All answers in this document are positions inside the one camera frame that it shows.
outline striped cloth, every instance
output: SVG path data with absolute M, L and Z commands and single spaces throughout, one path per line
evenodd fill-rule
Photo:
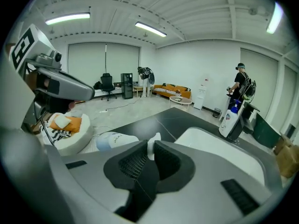
M 156 89 L 154 89 L 154 91 L 158 91 L 158 92 L 166 92 L 167 90 L 166 90 L 166 89 L 163 89 L 163 88 L 156 88 Z
M 172 94 L 172 95 L 176 95 L 176 96 L 181 96 L 181 93 L 176 93 L 175 91 L 168 91 L 166 90 L 167 93 Z
M 50 127 L 47 127 L 48 126 L 47 122 L 45 122 L 45 126 L 46 126 L 48 134 L 51 137 L 53 143 L 61 140 L 62 138 L 69 138 L 69 137 L 71 137 L 71 132 L 70 131 L 52 129 Z M 47 134 L 46 134 L 46 132 L 45 132 L 45 130 L 44 130 L 44 128 L 43 128 L 42 125 L 39 126 L 39 130 L 41 131 L 43 137 L 47 137 Z

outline white ceiling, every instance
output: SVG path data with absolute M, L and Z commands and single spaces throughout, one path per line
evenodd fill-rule
M 249 14 L 251 8 L 256 15 Z M 284 54 L 296 46 L 296 41 L 286 17 L 274 34 L 266 33 L 273 10 L 273 0 L 35 0 L 23 19 L 24 27 L 35 23 L 50 39 L 106 33 L 156 47 L 200 39 L 234 39 Z M 58 15 L 88 11 L 90 19 L 51 26 L 44 22 Z M 145 30 L 135 27 L 137 21 L 164 31 L 167 37 L 150 32 L 144 37 Z

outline black t-shirt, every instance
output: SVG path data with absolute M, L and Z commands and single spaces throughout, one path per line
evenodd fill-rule
M 234 93 L 232 95 L 233 98 L 236 98 L 236 99 L 239 99 L 239 100 L 242 99 L 242 97 L 240 97 L 239 89 L 240 89 L 241 85 L 243 84 L 243 82 L 245 81 L 245 76 L 246 76 L 245 72 L 243 72 L 243 74 L 242 74 L 242 72 L 238 72 L 238 74 L 236 75 L 235 82 L 239 82 L 240 85 L 239 85 L 239 87 L 237 87 L 234 90 Z

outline fluorescent light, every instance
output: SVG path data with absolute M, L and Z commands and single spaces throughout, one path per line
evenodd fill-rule
M 150 31 L 150 32 L 156 33 L 157 35 L 160 35 L 160 36 L 162 36 L 162 37 L 166 37 L 166 36 L 167 36 L 166 33 L 161 32 L 161 31 L 159 31 L 158 29 L 153 28 L 153 27 L 151 27 L 151 26 L 149 26 L 149 25 L 146 25 L 146 24 L 144 24 L 144 23 L 142 23 L 142 22 L 139 22 L 139 21 L 136 22 L 135 26 L 137 26 L 137 27 L 139 27 L 139 28 L 143 28 L 143 29 L 148 30 L 148 31 Z
M 62 22 L 62 21 L 68 21 L 68 20 L 74 20 L 74 19 L 84 19 L 84 18 L 90 18 L 90 13 L 68 14 L 68 15 L 48 19 L 48 20 L 46 20 L 46 24 L 51 25 L 54 23 Z
M 273 34 L 278 27 L 282 14 L 284 11 L 282 10 L 281 6 L 276 2 L 275 3 L 275 9 L 271 18 L 271 21 L 268 25 L 267 32 L 270 34 Z

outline person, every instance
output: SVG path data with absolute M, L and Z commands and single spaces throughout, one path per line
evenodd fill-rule
M 233 106 L 235 106 L 235 99 L 238 99 L 240 103 L 238 103 L 237 107 L 238 110 L 240 110 L 243 98 L 242 95 L 239 93 L 240 86 L 243 84 L 245 81 L 246 77 L 248 76 L 246 74 L 245 70 L 245 65 L 243 63 L 239 63 L 238 66 L 236 67 L 236 70 L 238 70 L 238 74 L 235 77 L 235 84 L 232 88 L 228 90 L 228 93 L 232 93 L 232 96 L 229 101 L 228 109 L 230 110 Z
M 142 67 L 138 67 L 138 74 L 140 75 L 140 78 L 142 79 L 142 86 L 143 86 L 143 92 L 142 92 L 141 97 L 148 97 L 150 95 L 150 80 L 149 80 L 150 75 L 145 74 L 144 68 L 142 68 Z

